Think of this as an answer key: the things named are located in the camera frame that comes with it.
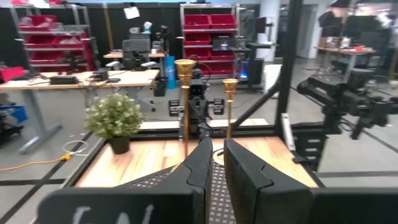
black wall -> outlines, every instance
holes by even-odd
[[[88,8],[90,18],[91,35],[96,38],[101,66],[109,60],[104,60],[103,55],[109,52],[108,33],[105,25],[104,9],[102,4],[84,4]],[[152,23],[151,40],[155,40],[156,32],[160,32],[160,26],[166,25],[170,31],[170,55],[176,59],[182,58],[182,40],[176,39],[182,35],[180,23],[179,3],[136,3],[140,17],[127,20],[124,16],[124,4],[108,4],[109,19],[111,22],[113,45],[115,49],[121,49],[123,40],[129,37],[129,28],[140,27],[143,29],[145,21]],[[230,9],[187,9],[186,14],[224,14],[230,13]],[[64,24],[74,24],[75,20],[71,9],[43,9],[41,13],[56,15],[57,20]],[[20,17],[24,16],[24,9],[19,9]],[[83,14],[80,13],[80,22],[83,23]],[[0,61],[5,61],[9,67],[27,67],[27,60],[22,43],[15,41],[18,38],[16,28],[12,21],[8,8],[0,8]]]

wooden tabletop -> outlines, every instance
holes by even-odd
[[[165,57],[164,53],[149,54],[150,58]],[[104,55],[104,58],[123,58],[123,53],[109,53]]]
[[[336,48],[326,48],[326,47],[314,47],[318,50],[325,50],[334,53],[342,53],[346,55],[364,55],[364,54],[374,54],[376,53],[375,50],[350,50],[350,49],[336,49]]]
[[[57,72],[43,72],[42,75],[46,77],[58,76]],[[92,82],[86,80],[93,72],[75,73],[71,76],[79,79],[79,84],[74,85],[50,85],[49,79],[43,80],[37,78],[32,81],[9,81],[8,83],[0,85],[0,90],[52,90],[52,89],[80,89],[88,86],[98,86],[98,88],[114,88],[114,87],[129,87],[129,86],[151,86],[159,74],[159,70],[146,70],[142,72],[133,71],[109,71],[110,78],[120,78],[118,83]]]
[[[166,122],[144,123],[142,127],[166,127]],[[214,120],[212,124],[212,126],[215,126],[214,124],[226,126],[227,120]],[[266,121],[248,119],[243,125],[255,124],[266,124]],[[234,140],[281,172],[309,187],[318,187],[301,165],[292,162],[293,154],[278,137],[236,138]],[[223,147],[224,139],[212,139],[212,141],[214,151]],[[192,152],[197,144],[197,141],[190,141],[189,152]],[[114,187],[174,166],[183,160],[183,141],[180,140],[134,141],[130,144],[130,151],[123,155],[113,154],[111,147],[107,144],[75,186]]]

brass candlestick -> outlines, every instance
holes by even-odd
[[[176,60],[174,63],[177,66],[178,77],[182,82],[181,88],[183,89],[184,95],[184,151],[185,158],[188,157],[188,139],[189,139],[189,85],[192,79],[192,69],[196,64],[196,61],[189,59]]]
[[[232,102],[234,101],[234,96],[236,92],[236,85],[239,80],[235,78],[227,78],[223,80],[224,83],[224,93],[227,97],[228,102],[228,128],[226,130],[226,138],[231,138],[231,113],[232,113]]]

potted plant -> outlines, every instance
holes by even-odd
[[[115,154],[130,149],[130,136],[136,134],[145,116],[140,113],[134,100],[120,94],[95,98],[87,110],[85,128],[97,136],[106,138]]]

concrete floor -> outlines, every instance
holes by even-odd
[[[292,86],[313,74],[304,68],[313,67],[315,60],[298,58],[294,68]],[[392,95],[397,92],[384,90]],[[110,91],[102,91],[101,95],[108,95]],[[23,105],[18,91],[7,92],[11,101]],[[140,95],[151,96],[151,90],[144,90]],[[168,117],[168,100],[176,100],[179,90],[168,90],[166,97],[155,98],[156,112],[146,112],[148,121],[173,121]],[[224,97],[223,87],[212,84],[206,93],[208,98]],[[38,99],[47,126],[62,122],[63,128],[49,141],[37,150],[20,155],[18,148],[34,136],[34,129],[29,121],[24,123],[22,137],[15,137],[12,141],[0,146],[0,167],[10,167],[26,162],[45,161],[59,158],[64,154],[62,146],[72,140],[82,139],[87,134],[83,128],[85,117],[83,95],[79,91],[38,91]],[[233,118],[243,114],[259,97],[260,93],[237,92],[234,101]],[[273,124],[277,100],[268,101],[262,108],[252,115],[252,118],[265,118]],[[321,108],[308,98],[290,91],[289,115],[292,123],[306,121],[321,121]],[[226,119],[224,116],[213,116],[214,119]],[[347,117],[355,122],[356,118]],[[330,136],[326,145],[323,160],[318,175],[327,187],[398,187],[398,116],[390,116],[392,127],[374,127],[362,134],[359,141],[349,138],[349,133]],[[94,135],[87,140],[88,151],[98,142]],[[30,166],[14,171],[0,172],[0,224],[29,223],[35,215],[40,200],[60,187],[62,179],[77,167],[83,157],[74,157],[66,162],[53,175],[49,172],[54,164]],[[52,185],[42,186],[42,179],[54,180]],[[11,182],[10,180],[32,180],[31,182]]]

